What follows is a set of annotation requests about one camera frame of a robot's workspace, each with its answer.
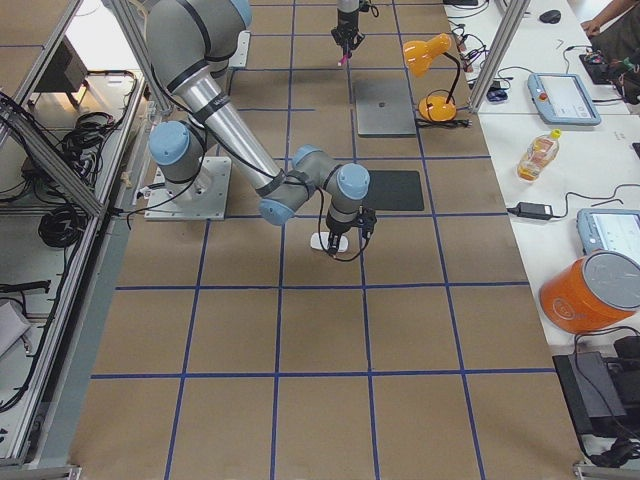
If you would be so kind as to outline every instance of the person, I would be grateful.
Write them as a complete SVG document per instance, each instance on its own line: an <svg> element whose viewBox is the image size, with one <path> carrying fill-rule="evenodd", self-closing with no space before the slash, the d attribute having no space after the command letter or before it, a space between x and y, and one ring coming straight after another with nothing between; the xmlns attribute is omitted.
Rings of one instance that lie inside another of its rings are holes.
<svg viewBox="0 0 640 480"><path fill-rule="evenodd" d="M602 26L616 17L611 26ZM634 57L640 50L640 0L611 0L592 20L582 23L594 51L600 52L610 65L612 80L625 101L640 103L640 74L634 70L619 74L621 61Z"/></svg>

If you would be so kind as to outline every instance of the plastic bottle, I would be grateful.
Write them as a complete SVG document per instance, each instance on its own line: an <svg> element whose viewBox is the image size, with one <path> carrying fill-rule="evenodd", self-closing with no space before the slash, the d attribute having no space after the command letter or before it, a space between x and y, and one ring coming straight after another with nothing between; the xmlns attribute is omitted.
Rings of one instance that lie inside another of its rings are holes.
<svg viewBox="0 0 640 480"><path fill-rule="evenodd" d="M520 178L531 181L538 178L544 167L556 158L560 149L558 141L560 135L562 135L562 131L554 129L548 135L540 135L533 139L518 163Z"/></svg>

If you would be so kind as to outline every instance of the computer mouse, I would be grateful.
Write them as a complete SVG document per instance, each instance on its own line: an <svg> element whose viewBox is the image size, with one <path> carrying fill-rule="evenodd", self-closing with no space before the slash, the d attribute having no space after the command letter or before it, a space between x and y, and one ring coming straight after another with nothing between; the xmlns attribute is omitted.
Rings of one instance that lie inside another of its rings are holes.
<svg viewBox="0 0 640 480"><path fill-rule="evenodd" d="M542 23L558 23L561 17L560 10L549 10L540 15L539 19Z"/></svg>

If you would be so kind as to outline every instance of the black mat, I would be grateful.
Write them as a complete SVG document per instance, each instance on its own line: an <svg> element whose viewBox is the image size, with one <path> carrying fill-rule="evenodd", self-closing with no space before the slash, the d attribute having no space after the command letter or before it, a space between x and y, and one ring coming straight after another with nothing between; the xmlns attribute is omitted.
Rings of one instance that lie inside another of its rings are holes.
<svg viewBox="0 0 640 480"><path fill-rule="evenodd" d="M364 206L374 210L424 210L420 174L410 170L369 170L371 183Z"/></svg>

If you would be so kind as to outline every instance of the metal mounting plate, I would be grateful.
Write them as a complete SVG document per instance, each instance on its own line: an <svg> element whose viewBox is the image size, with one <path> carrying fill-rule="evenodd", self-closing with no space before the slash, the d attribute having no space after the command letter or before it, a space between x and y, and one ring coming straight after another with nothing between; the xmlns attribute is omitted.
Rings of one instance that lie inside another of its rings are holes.
<svg viewBox="0 0 640 480"><path fill-rule="evenodd" d="M358 135L415 137L416 125L406 79L355 82Z"/></svg>
<svg viewBox="0 0 640 480"><path fill-rule="evenodd" d="M149 221L181 221L181 220L224 220L227 208L227 193L231 176L231 160L229 157L205 157L202 168L213 176L213 185L199 196L198 200L189 203L165 203L157 210L147 210L144 214ZM164 182L160 169L156 172L154 182ZM167 190L152 190L148 206L153 207L169 198Z"/></svg>
<svg viewBox="0 0 640 480"><path fill-rule="evenodd" d="M238 49L236 53L229 59L229 68L232 70L240 70L247 68L247 60L249 59L249 41L251 40L251 32L244 30L238 35Z"/></svg>

